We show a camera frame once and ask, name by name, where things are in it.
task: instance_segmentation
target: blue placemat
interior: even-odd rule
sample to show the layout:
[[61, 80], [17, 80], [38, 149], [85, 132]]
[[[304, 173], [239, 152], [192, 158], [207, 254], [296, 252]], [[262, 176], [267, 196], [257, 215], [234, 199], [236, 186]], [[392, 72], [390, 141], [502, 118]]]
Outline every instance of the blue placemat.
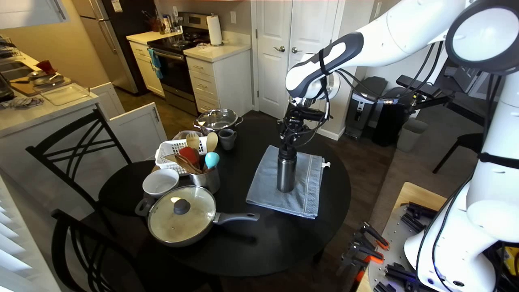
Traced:
[[280, 212], [315, 218], [320, 212], [323, 179], [322, 155], [298, 152], [296, 186], [289, 192], [278, 189], [278, 152], [268, 145], [247, 192], [247, 202]]

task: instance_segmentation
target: black stool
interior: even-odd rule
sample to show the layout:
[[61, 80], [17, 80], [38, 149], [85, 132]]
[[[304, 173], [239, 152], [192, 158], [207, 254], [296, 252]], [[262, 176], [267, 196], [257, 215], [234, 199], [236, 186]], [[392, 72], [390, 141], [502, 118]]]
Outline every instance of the black stool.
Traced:
[[484, 132], [471, 132], [471, 134], [461, 134], [458, 136], [456, 142], [452, 145], [452, 149], [443, 155], [440, 163], [435, 166], [434, 173], [437, 173], [442, 165], [450, 158], [450, 155], [456, 150], [458, 145], [469, 147], [474, 152], [482, 152], [484, 147]]

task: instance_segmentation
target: refrigerator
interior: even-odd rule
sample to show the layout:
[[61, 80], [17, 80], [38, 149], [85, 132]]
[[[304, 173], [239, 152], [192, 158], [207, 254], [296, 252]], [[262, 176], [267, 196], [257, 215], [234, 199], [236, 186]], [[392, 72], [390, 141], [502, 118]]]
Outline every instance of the refrigerator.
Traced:
[[153, 0], [74, 0], [83, 27], [116, 87], [147, 92], [127, 35], [152, 30]]

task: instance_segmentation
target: stove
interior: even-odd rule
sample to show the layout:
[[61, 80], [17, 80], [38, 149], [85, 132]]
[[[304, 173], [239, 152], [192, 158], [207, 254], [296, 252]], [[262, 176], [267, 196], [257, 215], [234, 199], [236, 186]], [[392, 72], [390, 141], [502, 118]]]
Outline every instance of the stove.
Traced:
[[184, 33], [158, 38], [148, 45], [163, 51], [182, 53], [186, 48], [197, 46], [202, 42], [210, 42], [208, 29], [184, 27]]
[[184, 33], [148, 42], [156, 53], [156, 61], [166, 100], [192, 115], [199, 115], [199, 106], [190, 79], [186, 48], [202, 42], [210, 43], [208, 14], [181, 12]]

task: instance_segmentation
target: knob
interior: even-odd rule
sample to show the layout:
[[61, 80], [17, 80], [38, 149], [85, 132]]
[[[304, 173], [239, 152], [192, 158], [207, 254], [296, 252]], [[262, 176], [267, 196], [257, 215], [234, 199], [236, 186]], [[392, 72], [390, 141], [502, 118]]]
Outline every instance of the knob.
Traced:
[[278, 51], [286, 51], [286, 45], [275, 46], [275, 50], [278, 50]]

